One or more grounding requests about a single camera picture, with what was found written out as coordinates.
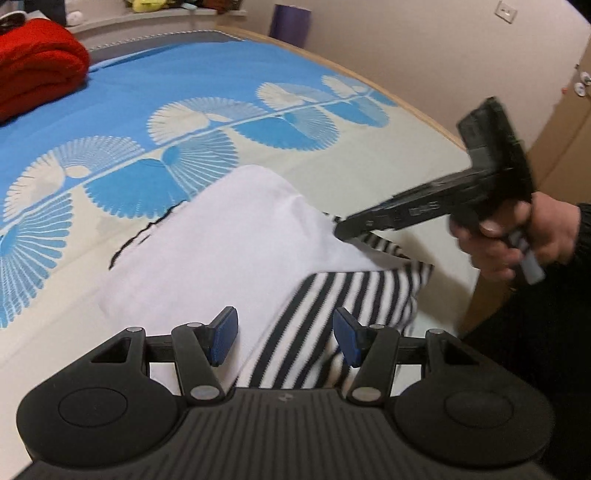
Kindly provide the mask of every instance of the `hand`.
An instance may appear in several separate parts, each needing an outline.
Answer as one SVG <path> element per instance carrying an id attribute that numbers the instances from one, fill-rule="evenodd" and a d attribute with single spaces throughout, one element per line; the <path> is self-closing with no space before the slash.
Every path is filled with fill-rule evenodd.
<path id="1" fill-rule="evenodd" d="M 513 268 L 523 254 L 510 248 L 503 236 L 529 220 L 527 235 L 535 257 L 541 265 L 555 261 L 567 264 L 573 256 L 579 235 L 580 210 L 536 192 L 532 204 L 507 201 L 495 214 L 480 224 L 480 233 L 470 233 L 450 220 L 450 231 L 464 252 L 472 256 L 472 265 L 489 280 L 512 280 Z"/>

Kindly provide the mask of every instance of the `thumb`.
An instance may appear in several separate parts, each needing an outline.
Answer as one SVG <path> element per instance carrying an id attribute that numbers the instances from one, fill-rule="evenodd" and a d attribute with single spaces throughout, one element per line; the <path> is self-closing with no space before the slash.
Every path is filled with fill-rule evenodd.
<path id="1" fill-rule="evenodd" d="M 480 223 L 480 231 L 491 238 L 500 238 L 527 222 L 531 205 L 521 200 L 506 200 L 490 217 Z"/>

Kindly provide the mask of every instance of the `wall outlet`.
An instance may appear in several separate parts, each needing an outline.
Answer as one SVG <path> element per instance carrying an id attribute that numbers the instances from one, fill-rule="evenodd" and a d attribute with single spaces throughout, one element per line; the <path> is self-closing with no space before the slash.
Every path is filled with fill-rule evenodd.
<path id="1" fill-rule="evenodd" d="M 500 1 L 496 6 L 495 15 L 502 18 L 507 23 L 513 23 L 515 16 L 517 15 L 517 9 L 507 5 L 504 1 Z"/>

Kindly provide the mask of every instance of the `fan pattern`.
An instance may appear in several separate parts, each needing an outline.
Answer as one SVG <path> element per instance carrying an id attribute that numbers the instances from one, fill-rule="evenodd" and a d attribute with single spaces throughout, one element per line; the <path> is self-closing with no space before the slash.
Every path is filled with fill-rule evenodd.
<path id="1" fill-rule="evenodd" d="M 249 98 L 179 98 L 144 118 L 152 142 L 97 135 L 63 143 L 32 160 L 8 185 L 0 220 L 0 328 L 36 298 L 61 262 L 86 195 L 100 215 L 156 218 L 190 200 L 239 163 L 231 139 L 318 151 L 338 142 L 340 121 L 389 122 L 385 95 L 358 80 L 324 75 L 313 85 L 264 82 Z M 74 188 L 80 187 L 72 195 Z"/>

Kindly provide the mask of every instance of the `bed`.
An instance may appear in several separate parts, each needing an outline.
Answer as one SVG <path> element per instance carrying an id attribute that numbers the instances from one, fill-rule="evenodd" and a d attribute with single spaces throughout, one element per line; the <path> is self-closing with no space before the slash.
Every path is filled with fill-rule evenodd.
<path id="1" fill-rule="evenodd" d="M 0 478 L 28 463 L 20 399 L 113 335 L 96 286 L 170 207 L 258 164 L 346 216 L 469 166 L 452 134 L 402 100 L 266 37 L 182 31 L 90 52 L 86 88 L 0 128 Z M 445 219 L 383 236 L 436 266 L 413 335 L 453 331 L 477 272 Z M 414 378 L 410 368 L 398 388 Z"/>

